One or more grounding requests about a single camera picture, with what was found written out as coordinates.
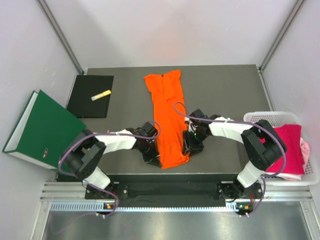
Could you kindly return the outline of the orange t shirt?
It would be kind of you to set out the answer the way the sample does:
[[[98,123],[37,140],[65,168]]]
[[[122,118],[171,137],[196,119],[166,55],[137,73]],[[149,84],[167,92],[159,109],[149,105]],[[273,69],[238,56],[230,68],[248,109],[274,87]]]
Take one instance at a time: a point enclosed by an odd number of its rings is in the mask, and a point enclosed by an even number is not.
[[[145,85],[151,94],[153,119],[161,129],[156,138],[159,161],[162,169],[185,164],[190,157],[183,154],[183,131],[188,129],[185,117],[175,111],[176,102],[185,103],[181,85],[181,71],[173,70],[165,74],[149,74],[144,77]]]

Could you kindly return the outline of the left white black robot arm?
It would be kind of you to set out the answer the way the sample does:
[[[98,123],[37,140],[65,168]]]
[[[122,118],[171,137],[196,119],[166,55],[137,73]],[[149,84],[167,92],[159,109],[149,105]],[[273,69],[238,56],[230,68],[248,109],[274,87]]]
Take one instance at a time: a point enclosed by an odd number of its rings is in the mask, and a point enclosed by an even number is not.
[[[161,126],[155,121],[145,122],[136,129],[126,128],[116,132],[93,133],[85,129],[62,154],[58,170],[96,188],[102,198],[109,198],[114,187],[110,178],[98,167],[102,156],[120,150],[137,150],[146,164],[161,167],[156,146],[156,138],[161,132]]]

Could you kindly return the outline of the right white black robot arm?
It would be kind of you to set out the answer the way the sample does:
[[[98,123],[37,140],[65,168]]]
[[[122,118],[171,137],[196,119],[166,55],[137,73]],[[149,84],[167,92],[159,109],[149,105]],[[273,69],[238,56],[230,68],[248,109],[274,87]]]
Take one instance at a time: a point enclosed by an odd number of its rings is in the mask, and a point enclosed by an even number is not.
[[[235,198],[245,198],[252,185],[280,158],[286,159],[287,147],[271,124],[261,119],[256,123],[238,122],[220,115],[208,117],[200,109],[184,118],[188,130],[183,131],[184,155],[193,156],[204,150],[203,141],[223,137],[243,144],[248,162],[231,183]]]

